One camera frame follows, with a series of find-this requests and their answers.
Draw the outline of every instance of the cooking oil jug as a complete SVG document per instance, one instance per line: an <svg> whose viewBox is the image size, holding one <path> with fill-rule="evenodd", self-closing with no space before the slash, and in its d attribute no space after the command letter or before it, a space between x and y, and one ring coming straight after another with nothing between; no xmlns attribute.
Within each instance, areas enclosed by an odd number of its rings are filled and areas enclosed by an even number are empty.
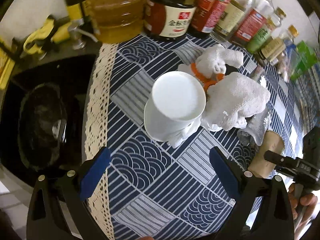
<svg viewBox="0 0 320 240"><path fill-rule="evenodd" d="M96 37L119 43L137 36L143 26L144 0L87 0Z"/></svg>

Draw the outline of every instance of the black sink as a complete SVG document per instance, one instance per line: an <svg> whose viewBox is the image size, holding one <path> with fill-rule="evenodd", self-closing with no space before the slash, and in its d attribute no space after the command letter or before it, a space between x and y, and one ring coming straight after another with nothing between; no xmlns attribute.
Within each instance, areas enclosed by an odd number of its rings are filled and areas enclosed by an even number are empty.
<svg viewBox="0 0 320 240"><path fill-rule="evenodd" d="M96 55L84 55L47 63L25 70L10 80L1 112L0 160L3 166L28 185L33 187L43 171L26 168L20 159L17 140L22 99L40 84L50 82L58 85L64 100L78 102L80 114L75 114L73 118L78 119L82 130L85 99L95 58ZM82 158L81 134L75 142L78 149L73 156L75 162L81 162Z"/></svg>

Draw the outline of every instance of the bottle cap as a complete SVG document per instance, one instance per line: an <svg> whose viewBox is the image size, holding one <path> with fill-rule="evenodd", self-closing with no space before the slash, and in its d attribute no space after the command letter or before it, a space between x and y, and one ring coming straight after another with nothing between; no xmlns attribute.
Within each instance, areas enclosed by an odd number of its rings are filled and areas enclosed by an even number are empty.
<svg viewBox="0 0 320 240"><path fill-rule="evenodd" d="M281 8L279 8L279 7L276 8L275 14L278 15L281 19L284 19L287 17L285 12L283 10L281 10Z"/></svg>
<svg viewBox="0 0 320 240"><path fill-rule="evenodd" d="M297 31L297 29L293 26L290 25L288 28L288 31L292 34L293 37L297 37L299 35L299 32Z"/></svg>

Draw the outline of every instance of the brown cardboard roll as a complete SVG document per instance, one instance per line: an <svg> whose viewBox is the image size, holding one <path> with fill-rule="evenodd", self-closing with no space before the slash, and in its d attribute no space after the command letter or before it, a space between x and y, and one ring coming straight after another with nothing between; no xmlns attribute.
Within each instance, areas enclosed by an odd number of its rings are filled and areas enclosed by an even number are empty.
<svg viewBox="0 0 320 240"><path fill-rule="evenodd" d="M284 150L284 142L281 136L270 130L266 131L258 153L248 167L248 170L256 177L267 178L276 166L264 159L264 153L268 150L280 155L282 155Z"/></svg>

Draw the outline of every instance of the metal rivet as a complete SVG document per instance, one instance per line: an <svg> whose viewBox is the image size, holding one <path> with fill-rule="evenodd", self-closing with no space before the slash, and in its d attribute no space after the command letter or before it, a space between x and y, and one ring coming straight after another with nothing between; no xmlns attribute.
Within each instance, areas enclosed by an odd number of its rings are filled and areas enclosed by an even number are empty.
<svg viewBox="0 0 320 240"><path fill-rule="evenodd" d="M280 182L282 180L282 178L279 175L276 175L275 180Z"/></svg>
<svg viewBox="0 0 320 240"><path fill-rule="evenodd" d="M248 178L252 177L252 172L251 171L245 171L243 174Z"/></svg>
<svg viewBox="0 0 320 240"><path fill-rule="evenodd" d="M40 175L39 177L38 177L38 180L39 181L43 181L45 179L45 176L44 175Z"/></svg>
<svg viewBox="0 0 320 240"><path fill-rule="evenodd" d="M68 171L67 172L67 176L68 177L73 177L76 174L76 172L74 170Z"/></svg>

